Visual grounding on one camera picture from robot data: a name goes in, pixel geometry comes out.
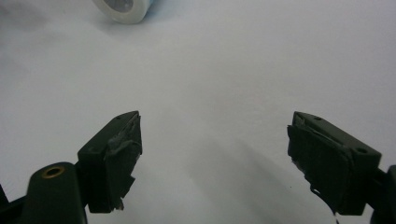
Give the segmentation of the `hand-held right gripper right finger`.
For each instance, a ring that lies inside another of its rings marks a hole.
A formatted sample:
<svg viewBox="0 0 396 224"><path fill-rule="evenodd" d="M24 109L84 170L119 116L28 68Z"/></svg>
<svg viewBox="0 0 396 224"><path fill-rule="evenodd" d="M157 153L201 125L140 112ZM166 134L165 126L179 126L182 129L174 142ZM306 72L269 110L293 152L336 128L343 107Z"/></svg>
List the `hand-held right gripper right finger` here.
<svg viewBox="0 0 396 224"><path fill-rule="evenodd" d="M287 128L288 155L312 192L335 213L359 216L381 154L326 119L294 112Z"/></svg>

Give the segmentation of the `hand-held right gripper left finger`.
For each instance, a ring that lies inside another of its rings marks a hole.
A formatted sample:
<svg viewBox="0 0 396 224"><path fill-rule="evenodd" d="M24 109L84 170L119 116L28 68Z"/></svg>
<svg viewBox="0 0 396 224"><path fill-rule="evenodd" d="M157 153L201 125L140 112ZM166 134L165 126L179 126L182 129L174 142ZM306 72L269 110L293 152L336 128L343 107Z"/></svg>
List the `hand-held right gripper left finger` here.
<svg viewBox="0 0 396 224"><path fill-rule="evenodd" d="M91 213L122 210L143 153L138 111L116 116L78 152L78 173Z"/></svg>

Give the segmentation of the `white tape roll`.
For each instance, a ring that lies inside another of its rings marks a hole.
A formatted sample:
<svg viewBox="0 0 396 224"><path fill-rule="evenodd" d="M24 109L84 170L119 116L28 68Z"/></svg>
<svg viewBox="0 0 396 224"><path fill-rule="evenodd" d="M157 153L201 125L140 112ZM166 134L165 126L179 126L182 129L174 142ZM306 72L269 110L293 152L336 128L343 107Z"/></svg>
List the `white tape roll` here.
<svg viewBox="0 0 396 224"><path fill-rule="evenodd" d="M136 24L146 16L154 0L92 0L113 21Z"/></svg>

